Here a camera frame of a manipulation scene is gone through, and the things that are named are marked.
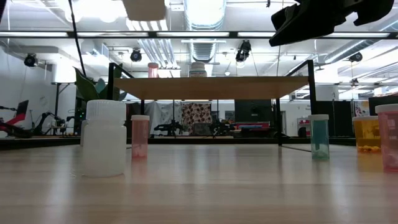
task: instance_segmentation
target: wooden shelf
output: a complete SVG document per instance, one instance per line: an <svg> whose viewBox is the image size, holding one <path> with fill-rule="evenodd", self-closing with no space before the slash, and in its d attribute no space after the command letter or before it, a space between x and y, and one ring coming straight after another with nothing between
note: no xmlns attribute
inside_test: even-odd
<svg viewBox="0 0 398 224"><path fill-rule="evenodd" d="M266 100L308 84L308 77L209 77L114 79L141 100Z"/></svg>

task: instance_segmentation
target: pink container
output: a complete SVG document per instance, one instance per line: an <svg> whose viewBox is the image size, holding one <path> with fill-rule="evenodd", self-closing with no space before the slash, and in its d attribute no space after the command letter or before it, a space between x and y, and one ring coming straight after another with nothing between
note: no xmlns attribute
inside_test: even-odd
<svg viewBox="0 0 398 224"><path fill-rule="evenodd" d="M157 74L158 69L159 65L157 63L154 62L148 63L148 78L159 78Z"/></svg>
<svg viewBox="0 0 398 224"><path fill-rule="evenodd" d="M398 172L398 104L376 107L385 171Z"/></svg>
<svg viewBox="0 0 398 224"><path fill-rule="evenodd" d="M132 115L131 155L133 158L147 157L149 116Z"/></svg>

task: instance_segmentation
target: white lid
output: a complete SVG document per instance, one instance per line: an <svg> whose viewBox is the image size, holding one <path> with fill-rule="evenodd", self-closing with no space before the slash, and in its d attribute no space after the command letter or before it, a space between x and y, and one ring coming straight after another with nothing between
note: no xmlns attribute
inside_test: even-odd
<svg viewBox="0 0 398 224"><path fill-rule="evenodd" d="M146 115L132 115L131 120L132 121L149 121L149 116Z"/></svg>
<svg viewBox="0 0 398 224"><path fill-rule="evenodd" d="M379 119L378 116L362 116L353 118L353 121L373 121L377 119Z"/></svg>
<svg viewBox="0 0 398 224"><path fill-rule="evenodd" d="M375 108L376 113L398 111L398 103L391 105L379 105Z"/></svg>
<svg viewBox="0 0 398 224"><path fill-rule="evenodd" d="M205 63L203 63L203 62L192 62L191 69L205 69Z"/></svg>
<svg viewBox="0 0 398 224"><path fill-rule="evenodd" d="M324 120L329 120L329 115L327 115L327 114L314 114L314 115L309 115L308 119L310 121L324 121Z"/></svg>
<svg viewBox="0 0 398 224"><path fill-rule="evenodd" d="M87 103L87 120L125 121L126 104L113 100L90 100Z"/></svg>

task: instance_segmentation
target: ceiling duct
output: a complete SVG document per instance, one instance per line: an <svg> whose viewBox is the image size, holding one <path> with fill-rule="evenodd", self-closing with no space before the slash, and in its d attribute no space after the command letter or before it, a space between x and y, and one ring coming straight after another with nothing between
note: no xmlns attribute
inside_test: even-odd
<svg viewBox="0 0 398 224"><path fill-rule="evenodd" d="M397 32L398 30L398 14L392 16L386 21L380 23L379 25L374 26L370 32ZM324 58L324 63L335 63L344 58L348 58L349 56L359 52L360 50L369 47L380 40L352 40L347 44L343 45L339 49L334 52L326 55Z"/></svg>
<svg viewBox="0 0 398 224"><path fill-rule="evenodd" d="M184 0L187 30L220 30L225 17L226 0ZM215 43L191 43L189 49L195 61L208 63L216 52Z"/></svg>

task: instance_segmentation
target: cylindrical container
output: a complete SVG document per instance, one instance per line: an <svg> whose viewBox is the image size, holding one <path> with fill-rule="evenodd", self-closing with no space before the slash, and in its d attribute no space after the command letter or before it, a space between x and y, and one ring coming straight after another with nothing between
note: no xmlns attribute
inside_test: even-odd
<svg viewBox="0 0 398 224"><path fill-rule="evenodd" d="M353 118L358 152L381 152L379 120L377 116Z"/></svg>
<svg viewBox="0 0 398 224"><path fill-rule="evenodd" d="M311 121L312 159L329 159L329 115L315 114L308 119Z"/></svg>
<svg viewBox="0 0 398 224"><path fill-rule="evenodd" d="M122 174L126 164L126 105L113 100L87 103L88 125L83 146L83 174L111 177Z"/></svg>
<svg viewBox="0 0 398 224"><path fill-rule="evenodd" d="M85 127L87 126L88 121L84 120L81 122L81 129L80 129L80 146L84 146L85 142Z"/></svg>
<svg viewBox="0 0 398 224"><path fill-rule="evenodd" d="M147 157L148 154L148 126L149 116L146 115L132 115L132 157Z"/></svg>
<svg viewBox="0 0 398 224"><path fill-rule="evenodd" d="M158 78L157 70L159 69L159 65L157 63L151 62L148 63L148 78Z"/></svg>
<svg viewBox="0 0 398 224"><path fill-rule="evenodd" d="M205 63L192 62L189 70L189 77L207 77Z"/></svg>
<svg viewBox="0 0 398 224"><path fill-rule="evenodd" d="M381 153L386 171L398 172L398 104L376 106Z"/></svg>

